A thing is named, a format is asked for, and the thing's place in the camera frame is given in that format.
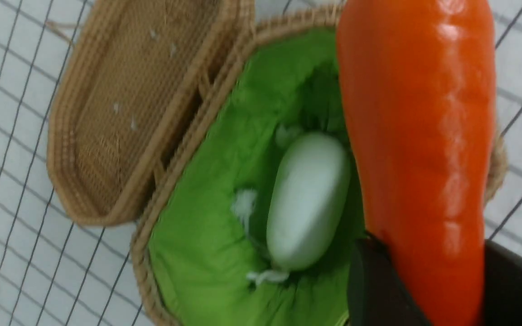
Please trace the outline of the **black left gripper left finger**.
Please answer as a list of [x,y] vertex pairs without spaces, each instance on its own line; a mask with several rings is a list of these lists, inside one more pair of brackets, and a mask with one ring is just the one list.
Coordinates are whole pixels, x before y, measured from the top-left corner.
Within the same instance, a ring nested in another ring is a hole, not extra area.
[[393,268],[385,244],[369,232],[355,242],[347,286],[351,326],[430,326]]

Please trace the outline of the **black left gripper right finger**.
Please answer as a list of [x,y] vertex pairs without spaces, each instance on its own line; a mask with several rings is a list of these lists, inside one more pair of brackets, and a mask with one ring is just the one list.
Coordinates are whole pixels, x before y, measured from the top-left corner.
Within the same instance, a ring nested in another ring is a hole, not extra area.
[[522,326],[522,257],[505,247],[485,242],[486,326]]

